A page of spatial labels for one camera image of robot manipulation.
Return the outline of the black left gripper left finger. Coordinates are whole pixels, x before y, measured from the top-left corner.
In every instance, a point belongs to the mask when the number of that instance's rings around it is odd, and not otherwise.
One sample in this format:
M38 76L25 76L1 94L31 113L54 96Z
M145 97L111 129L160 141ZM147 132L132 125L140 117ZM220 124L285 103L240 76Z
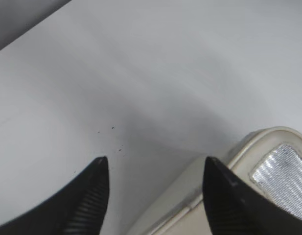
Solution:
M98 157L49 199L0 225L0 235L98 235L108 202L108 159Z

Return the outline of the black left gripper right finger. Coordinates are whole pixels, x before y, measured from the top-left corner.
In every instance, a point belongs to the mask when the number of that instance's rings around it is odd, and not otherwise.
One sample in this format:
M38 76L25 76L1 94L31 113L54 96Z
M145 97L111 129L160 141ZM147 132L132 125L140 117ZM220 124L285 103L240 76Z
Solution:
M205 160L202 193L214 235L302 235L302 220L261 196L216 157Z

